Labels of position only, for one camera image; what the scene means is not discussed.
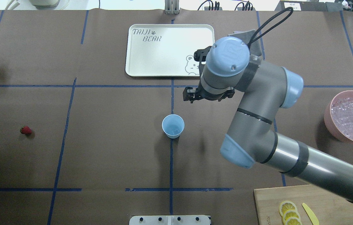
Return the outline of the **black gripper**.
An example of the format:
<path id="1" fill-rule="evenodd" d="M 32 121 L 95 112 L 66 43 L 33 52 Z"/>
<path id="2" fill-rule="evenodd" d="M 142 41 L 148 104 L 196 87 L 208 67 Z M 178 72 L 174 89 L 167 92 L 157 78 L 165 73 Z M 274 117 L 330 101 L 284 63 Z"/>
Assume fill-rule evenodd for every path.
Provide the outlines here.
<path id="1" fill-rule="evenodd" d="M 205 65 L 203 62 L 206 61 L 206 57 L 211 50 L 211 46 L 205 49 L 198 49 L 193 55 L 193 59 L 198 64 L 198 69 L 200 72 L 200 81 L 197 88 L 185 87 L 183 91 L 183 101 L 189 101 L 193 103 L 194 101 L 199 101 L 201 99 L 207 99 L 209 101 L 221 101 L 225 98 L 232 98 L 235 94 L 235 90 L 232 87 L 225 89 L 216 89 L 211 87 L 204 79 L 203 72 Z"/>

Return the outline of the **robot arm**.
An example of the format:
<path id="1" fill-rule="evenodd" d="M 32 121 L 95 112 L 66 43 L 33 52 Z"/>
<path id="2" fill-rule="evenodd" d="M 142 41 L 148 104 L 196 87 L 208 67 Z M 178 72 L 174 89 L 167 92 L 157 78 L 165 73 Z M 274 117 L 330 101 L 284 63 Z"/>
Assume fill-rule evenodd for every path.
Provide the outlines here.
<path id="1" fill-rule="evenodd" d="M 353 203 L 353 165 L 271 130 L 278 110 L 301 96 L 301 76 L 258 59 L 237 37 L 222 37 L 193 58 L 200 81 L 195 89 L 185 88 L 184 101 L 221 101 L 243 93 L 220 148 L 226 160 L 243 168 L 268 165 Z"/>

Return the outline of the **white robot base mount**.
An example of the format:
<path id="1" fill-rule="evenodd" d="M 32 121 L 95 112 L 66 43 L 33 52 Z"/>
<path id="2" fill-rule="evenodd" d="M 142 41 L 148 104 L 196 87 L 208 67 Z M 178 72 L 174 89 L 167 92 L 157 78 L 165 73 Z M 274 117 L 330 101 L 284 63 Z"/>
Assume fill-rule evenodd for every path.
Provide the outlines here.
<path id="1" fill-rule="evenodd" d="M 211 225 L 207 215 L 141 215 L 132 216 L 129 225 Z"/>

